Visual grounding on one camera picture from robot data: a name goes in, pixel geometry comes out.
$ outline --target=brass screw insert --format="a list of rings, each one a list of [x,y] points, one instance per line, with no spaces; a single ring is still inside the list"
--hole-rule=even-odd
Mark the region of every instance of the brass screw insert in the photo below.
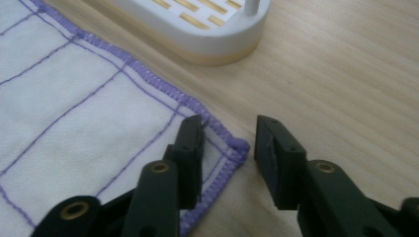
[[[89,203],[86,201],[77,201],[66,206],[59,216],[65,220],[76,219],[84,215],[89,210]]]
[[[155,164],[151,167],[151,170],[154,173],[164,173],[164,172],[168,171],[169,169],[170,169],[170,167],[165,163],[158,163],[158,164]]]
[[[319,162],[317,164],[315,164],[315,168],[323,173],[335,173],[336,169],[333,165],[328,164],[328,163],[323,163],[323,162]]]

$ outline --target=wooden table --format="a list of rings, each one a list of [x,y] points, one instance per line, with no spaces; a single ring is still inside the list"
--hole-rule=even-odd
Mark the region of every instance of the wooden table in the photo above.
[[[256,116],[282,121],[308,159],[339,164],[370,198],[398,208],[419,197],[419,1],[273,0],[258,48],[221,67],[186,62],[139,39],[81,0],[48,0],[202,101],[234,135]],[[300,236],[245,165],[190,236]]]

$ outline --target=white soap dish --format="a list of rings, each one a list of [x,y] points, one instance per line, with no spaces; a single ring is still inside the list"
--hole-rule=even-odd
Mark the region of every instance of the white soap dish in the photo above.
[[[85,0],[180,57],[224,65],[252,52],[271,0]]]

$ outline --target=purple stitching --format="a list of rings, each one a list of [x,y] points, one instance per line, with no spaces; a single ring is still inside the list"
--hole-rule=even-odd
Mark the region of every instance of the purple stitching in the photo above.
[[[32,0],[34,4],[36,4],[38,7],[42,8],[44,12],[47,12],[51,17],[53,17],[56,21],[58,21],[63,27],[65,27],[68,31],[74,33],[74,31],[81,31],[75,25],[73,25],[71,22],[63,18],[59,13],[57,13],[55,10],[50,8],[48,5],[44,4],[43,1],[37,1]],[[25,3],[23,3],[21,0],[20,2],[25,5],[28,9],[30,9]],[[47,22],[44,18],[40,17],[44,22],[46,22],[48,25],[52,26],[51,23]],[[119,57],[123,61],[127,62],[127,59],[130,60],[131,57],[127,52],[122,51],[120,48],[117,48],[115,46],[109,45],[108,43],[102,41],[101,39],[96,38],[95,36],[89,35],[86,39],[83,38],[85,41],[93,44],[96,47],[99,47],[101,49],[104,49],[113,55]],[[210,112],[195,98],[192,98],[188,95],[185,95],[183,92],[179,91],[176,87],[168,84],[158,76],[155,76],[152,72],[148,70],[143,64],[140,62],[130,62],[127,63],[138,75],[144,75],[141,76],[142,79],[147,82],[149,85],[153,86],[154,88],[162,91],[163,93],[169,95],[176,101],[178,101],[181,105],[186,106],[187,108],[191,109],[197,114],[203,115],[205,119],[210,119],[209,127],[214,130],[214,132],[222,139],[224,140],[228,145],[230,145],[236,152],[231,154],[230,156],[227,156],[227,162],[231,161],[232,164],[230,164],[229,167],[224,165],[221,172],[218,174],[217,178],[220,176],[223,176],[224,178],[220,180],[220,182],[213,182],[211,184],[211,188],[215,188],[214,198],[218,196],[219,192],[223,189],[223,187],[228,182],[229,178],[232,175],[232,172],[245,160],[245,155],[249,150],[249,144],[245,142],[244,140],[234,138],[231,133],[217,120],[214,118]],[[214,198],[208,199],[207,195],[208,191],[210,189],[207,189],[204,193],[205,200],[203,201],[204,206],[200,205],[193,213],[200,213],[198,214],[195,219],[188,219],[189,215],[191,215],[190,212],[187,212],[186,215],[182,218],[185,225],[189,225],[189,227],[181,227],[183,235],[190,231],[192,228],[192,225],[195,224],[202,214],[206,211],[208,206],[213,203]]]
[[[61,49],[67,47],[69,44],[71,44],[72,41],[68,41],[65,44],[63,44],[62,46],[54,49],[53,51],[51,51],[47,56],[43,57],[40,61],[36,62],[35,64],[33,64],[32,66],[28,67],[27,69],[23,70],[21,73],[19,73],[18,75],[15,75],[7,80],[4,80],[2,82],[0,82],[0,86],[2,86],[3,84],[10,82],[20,76],[22,76],[23,74],[29,72],[30,70],[34,69],[36,66],[40,65],[41,63],[43,63],[45,60],[49,59],[51,56],[53,56],[56,52],[60,51]]]
[[[218,176],[212,184],[204,191],[202,202],[198,203],[195,209],[186,212],[181,218],[181,236],[186,236],[195,226],[198,220],[208,211],[208,207],[218,198],[234,171],[240,166],[236,162],[227,160]]]
[[[235,150],[243,155],[247,153],[250,146],[247,142],[242,139],[234,138],[232,134],[219,122],[218,119],[214,118],[210,112],[202,105],[198,100],[193,97],[190,97],[180,91],[178,88],[170,85],[160,77],[154,75],[145,65],[140,63],[139,61],[133,60],[132,56],[129,53],[123,51],[117,46],[108,44],[107,42],[97,38],[94,35],[88,34],[87,32],[77,28],[73,23],[68,21],[66,18],[61,16],[57,11],[53,8],[45,4],[42,0],[31,0],[36,6],[43,9],[45,13],[50,15],[53,19],[59,22],[63,27],[65,27],[68,31],[73,34],[80,34],[84,35],[82,39],[85,41],[93,44],[94,46],[106,50],[112,53],[114,56],[120,58],[121,60],[125,61],[128,66],[130,66],[141,78],[148,83],[149,85],[153,86],[154,88],[160,90],[161,92],[169,95],[177,102],[181,103],[185,107],[191,109],[196,114],[202,115],[205,119],[210,119],[209,127],[214,130],[214,132],[221,137],[227,144],[231,143],[240,143],[241,146],[235,147]]]
[[[129,76],[126,72],[123,72],[124,74],[125,74],[125,76],[128,78],[128,80],[130,81],[130,82],[132,82],[132,84],[138,89],[138,90],[140,90],[141,92],[143,92],[144,94],[146,94],[146,95],[148,95],[148,96],[150,96],[151,98],[153,98],[154,100],[156,100],[156,101],[158,101],[158,102],[160,102],[162,105],[164,105],[165,107],[167,107],[169,110],[171,110],[171,111],[173,111],[173,112],[176,112],[176,111],[178,111],[178,109],[173,109],[172,107],[170,107],[167,103],[165,103],[165,102],[163,102],[162,100],[160,100],[160,99],[158,99],[157,97],[155,97],[154,95],[151,95],[149,92],[147,92],[147,91],[145,91],[144,90],[144,88],[142,88],[138,83],[136,83],[136,81],[131,77],[131,76]],[[181,115],[182,117],[184,117],[184,118],[186,118],[187,116],[186,115],[184,115],[184,114],[182,114],[182,113],[180,113],[180,112],[177,112],[179,115]]]
[[[222,160],[222,157],[227,157],[226,152],[229,148],[225,148],[225,150],[221,153],[221,155],[218,157],[218,159],[216,160],[215,165],[212,167],[212,169],[210,170],[209,174],[206,176],[206,178],[203,180],[203,184],[208,181],[210,179],[210,177],[212,176],[213,172],[215,171],[216,167],[218,167],[219,163]]]
[[[2,33],[0,33],[0,37],[3,37],[4,35],[6,35],[7,32],[9,32],[10,30],[12,30],[13,28],[17,27],[19,24],[27,21],[31,16],[35,15],[36,13],[33,12],[31,14],[29,14],[28,16],[26,16],[25,18],[22,18],[20,21],[18,21],[17,23],[13,24],[12,26],[10,26],[9,28],[7,28],[6,30],[4,30]]]
[[[144,91],[132,78],[130,78],[130,77],[128,77],[129,78],[129,80],[137,87],[137,88],[140,88],[141,89],[141,91]],[[179,113],[178,112],[178,114],[180,115],[180,116],[182,116],[182,117],[186,117],[186,115],[183,115],[182,113]],[[220,162],[220,160],[221,160],[221,158],[222,157],[226,157],[227,159],[229,159],[229,156],[226,154],[226,151],[228,150],[228,147],[225,149],[225,150],[222,150],[215,142],[213,142],[211,139],[209,139],[208,137],[206,138],[206,140],[213,146],[213,147],[215,147],[220,153],[221,153],[221,156],[218,158],[218,160],[217,160],[217,162],[216,162],[216,164],[215,164],[215,166],[214,167],[212,167],[212,170],[211,170],[211,172],[210,172],[210,174],[209,174],[209,176],[204,180],[204,182],[206,182],[209,178],[210,178],[210,175],[212,175],[212,173],[213,173],[213,171],[214,171],[214,169],[215,169],[215,167],[216,166],[218,166],[218,164],[219,164],[219,162]]]
[[[27,221],[27,223],[31,226],[31,227],[33,227],[33,228],[35,228],[36,227],[36,225],[34,224],[34,222],[31,220],[31,218],[29,217],[29,215],[23,210],[23,209],[21,209],[20,207],[18,207],[14,202],[12,202],[10,199],[9,199],[9,197],[8,197],[8,195],[7,195],[7,193],[6,193],[6,191],[3,189],[3,187],[2,186],[0,186],[0,194],[1,194],[1,196],[2,196],[2,198],[6,201],[6,203],[7,204],[9,204],[10,206],[12,206],[16,211],[18,211],[25,219],[26,219],[26,221]]]
[[[178,114],[178,110],[179,110],[180,106],[178,106],[176,108],[175,113],[173,113],[173,115],[170,117],[169,121],[164,125],[164,127],[157,132],[157,134],[151,139],[149,140],[144,147],[142,147],[133,157],[131,157],[129,159],[129,161],[126,163],[125,166],[123,166],[123,168],[114,176],[111,178],[111,180],[104,186],[102,187],[95,195],[95,197],[97,198],[102,192],[104,192],[114,181],[117,180],[117,178],[119,178],[123,172],[129,167],[129,165],[132,164],[133,161],[136,160],[136,158],[143,153],[148,147],[150,147],[158,138],[161,137],[161,135],[167,130],[167,128],[169,128],[169,125],[172,124],[173,119],[176,117],[176,115]]]
[[[134,79],[132,79],[132,77],[130,77],[129,75],[127,75],[126,74],[126,77],[135,85],[135,87],[137,87],[139,90],[141,90],[142,92],[144,92],[144,93],[147,93]],[[180,115],[180,116],[182,116],[182,117],[184,117],[184,118],[186,118],[187,116],[186,115],[184,115],[184,114],[182,114],[182,113],[179,113],[178,112],[178,114]],[[215,143],[215,142],[213,142],[211,139],[209,139],[208,137],[206,138],[206,140],[212,145],[212,146],[214,146],[220,153],[222,153],[222,154],[224,154],[224,151]]]
[[[46,129],[43,130],[43,132],[41,132],[40,135],[37,136],[37,138],[35,138],[35,140],[33,140],[31,142],[31,144],[10,164],[6,167],[6,169],[0,171],[0,179],[13,167],[15,166],[18,161],[38,142],[38,140],[41,139],[42,136],[44,136],[46,134],[46,132],[48,130],[50,130],[56,123],[58,123],[62,118],[66,117],[71,111],[73,111],[74,109],[76,109],[77,107],[81,106],[82,104],[84,104],[87,100],[89,100],[91,97],[93,97],[96,93],[98,93],[100,90],[102,90],[103,88],[105,88],[105,86],[110,83],[111,81],[113,81],[116,76],[121,72],[122,70],[120,69],[119,71],[117,71],[110,79],[108,79],[108,81],[106,81],[104,84],[102,84],[101,86],[99,86],[95,91],[89,93],[89,95],[84,98],[83,100],[81,100],[79,103],[77,103],[75,106],[71,107],[69,110],[67,110],[64,114],[62,114],[61,116],[59,116],[56,120],[54,120]]]

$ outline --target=white cloth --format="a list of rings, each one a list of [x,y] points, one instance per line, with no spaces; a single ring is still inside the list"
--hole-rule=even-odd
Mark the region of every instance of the white cloth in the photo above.
[[[42,1],[0,1],[0,236],[29,236],[57,203],[132,189],[182,119],[209,120],[196,224],[249,145],[196,99],[128,53],[78,29]]]

